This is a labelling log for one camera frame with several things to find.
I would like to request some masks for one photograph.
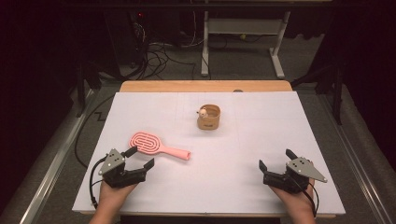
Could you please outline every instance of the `hairbrush handle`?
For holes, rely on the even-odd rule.
[[[183,149],[178,149],[174,147],[160,147],[160,151],[166,154],[181,158],[185,161],[190,159],[190,152]]]

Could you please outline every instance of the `pink hairbrush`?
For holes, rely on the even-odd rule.
[[[169,155],[179,157],[183,160],[188,160],[190,158],[190,152],[187,150],[165,147],[160,138],[151,133],[138,132],[132,136],[129,146],[137,146],[137,150],[149,155],[156,154],[159,152],[164,152]]]

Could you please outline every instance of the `wrist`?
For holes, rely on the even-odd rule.
[[[95,214],[93,215],[90,224],[112,224],[118,213],[118,210],[114,210],[110,207],[101,206],[100,204],[96,208]]]
[[[312,212],[302,212],[294,214],[291,217],[293,224],[315,224],[314,214]]]

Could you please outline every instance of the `white metal frame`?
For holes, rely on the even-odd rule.
[[[278,57],[280,44],[289,22],[290,12],[285,12],[283,20],[245,20],[245,19],[209,19],[205,12],[204,18],[204,47],[202,52],[201,75],[209,74],[209,48],[207,41],[209,34],[246,34],[246,35],[277,35],[276,45],[269,48],[269,53],[279,79],[284,79],[282,66]]]

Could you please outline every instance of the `white table surface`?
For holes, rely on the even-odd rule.
[[[219,128],[197,128],[201,105],[218,105]],[[283,174],[286,148],[314,162],[329,180],[316,182],[319,216],[345,213],[332,177],[304,110],[294,91],[279,92],[119,92],[106,119],[73,211],[92,213],[89,175],[111,148],[127,150],[139,131],[156,134],[167,147],[186,149],[191,159],[140,152],[126,160],[138,169],[151,158],[154,167],[121,208],[122,214],[173,216],[285,215],[282,202],[262,183],[259,160],[269,171]],[[100,180],[101,165],[93,182]],[[99,184],[93,193],[99,198]]]

